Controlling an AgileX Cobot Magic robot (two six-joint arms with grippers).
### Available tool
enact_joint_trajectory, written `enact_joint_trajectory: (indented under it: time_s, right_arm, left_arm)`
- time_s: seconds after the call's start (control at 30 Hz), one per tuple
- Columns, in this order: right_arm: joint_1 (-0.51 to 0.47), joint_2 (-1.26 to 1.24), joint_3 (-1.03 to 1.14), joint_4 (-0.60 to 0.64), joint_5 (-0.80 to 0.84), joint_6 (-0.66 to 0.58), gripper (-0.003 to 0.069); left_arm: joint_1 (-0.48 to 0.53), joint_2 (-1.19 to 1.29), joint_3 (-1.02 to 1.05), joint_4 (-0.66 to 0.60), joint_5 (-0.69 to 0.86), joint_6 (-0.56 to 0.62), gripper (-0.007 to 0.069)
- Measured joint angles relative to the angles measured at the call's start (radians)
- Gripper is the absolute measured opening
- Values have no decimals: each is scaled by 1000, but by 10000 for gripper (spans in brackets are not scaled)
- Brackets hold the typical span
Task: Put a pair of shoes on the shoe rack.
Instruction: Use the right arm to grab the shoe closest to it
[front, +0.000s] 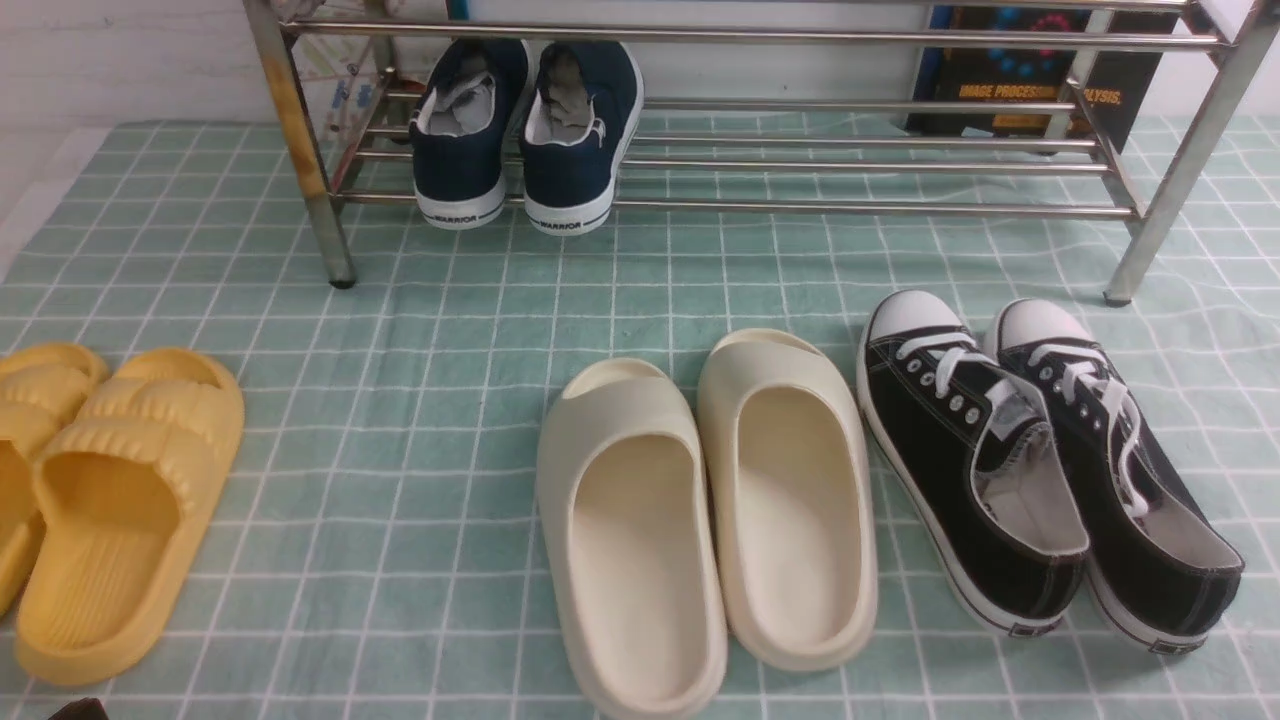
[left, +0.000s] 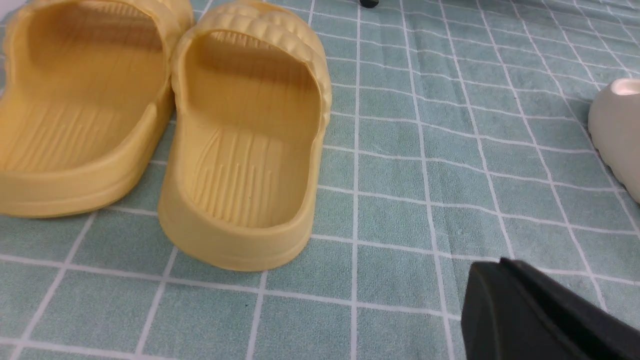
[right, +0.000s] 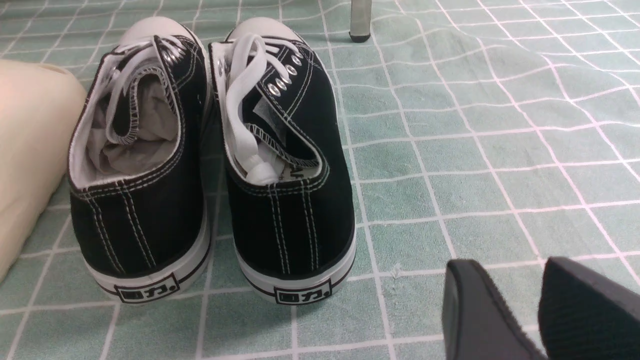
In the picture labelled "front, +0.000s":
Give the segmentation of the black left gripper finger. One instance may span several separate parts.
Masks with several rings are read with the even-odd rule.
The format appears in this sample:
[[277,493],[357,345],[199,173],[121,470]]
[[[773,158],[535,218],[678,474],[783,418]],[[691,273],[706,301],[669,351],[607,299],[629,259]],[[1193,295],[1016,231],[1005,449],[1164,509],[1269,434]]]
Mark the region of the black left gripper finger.
[[109,720],[100,700],[76,700],[60,707],[49,720]]

